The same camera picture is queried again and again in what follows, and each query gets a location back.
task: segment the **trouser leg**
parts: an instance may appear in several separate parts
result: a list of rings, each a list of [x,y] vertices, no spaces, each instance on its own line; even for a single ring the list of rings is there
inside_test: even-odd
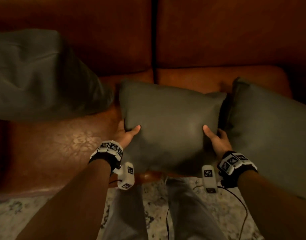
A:
[[[117,190],[110,207],[103,240],[147,240],[141,186]]]
[[[175,240],[226,240],[201,199],[183,179],[168,179],[169,209]]]

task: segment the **finger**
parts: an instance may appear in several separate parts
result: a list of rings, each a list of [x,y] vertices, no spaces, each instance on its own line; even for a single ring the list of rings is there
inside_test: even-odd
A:
[[[139,133],[139,130],[141,129],[141,126],[140,125],[137,125],[134,129],[132,129],[129,133],[132,135],[132,136],[135,136],[137,133]]]
[[[124,120],[121,120],[119,123],[118,123],[118,127],[117,127],[117,130],[124,130]]]
[[[215,135],[207,125],[203,125],[203,131],[205,135],[211,140],[217,137],[217,135]]]
[[[219,129],[219,133],[221,135],[221,139],[228,140],[227,134],[224,130]]]

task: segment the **person's right arm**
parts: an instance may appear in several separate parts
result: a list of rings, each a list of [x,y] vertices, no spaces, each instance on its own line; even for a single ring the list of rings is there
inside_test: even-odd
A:
[[[220,137],[207,126],[203,131],[208,136],[219,160],[232,147],[223,130]],[[238,188],[247,207],[266,240],[306,240],[306,201],[276,187],[255,171],[242,173]]]

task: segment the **brown leather sofa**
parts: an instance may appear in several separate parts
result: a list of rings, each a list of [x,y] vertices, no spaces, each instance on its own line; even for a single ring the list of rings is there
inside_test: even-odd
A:
[[[0,0],[0,31],[23,28],[59,31],[116,91],[128,78],[230,92],[243,76],[306,103],[306,0]],[[56,193],[120,119],[116,102],[66,121],[0,121],[0,199]]]

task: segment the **person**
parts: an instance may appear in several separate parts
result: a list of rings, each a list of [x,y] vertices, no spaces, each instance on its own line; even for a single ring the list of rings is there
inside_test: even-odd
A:
[[[125,132],[121,121],[113,140],[126,148],[139,130],[136,126]],[[203,131],[219,159],[232,150],[223,130],[217,136],[204,125]],[[17,240],[96,239],[110,174],[107,161],[92,161],[33,216]],[[306,239],[305,200],[279,189],[254,170],[243,172],[237,185],[266,240]],[[225,239],[203,202],[183,180],[170,178],[166,187],[175,239]],[[148,239],[140,186],[117,190],[103,239]]]

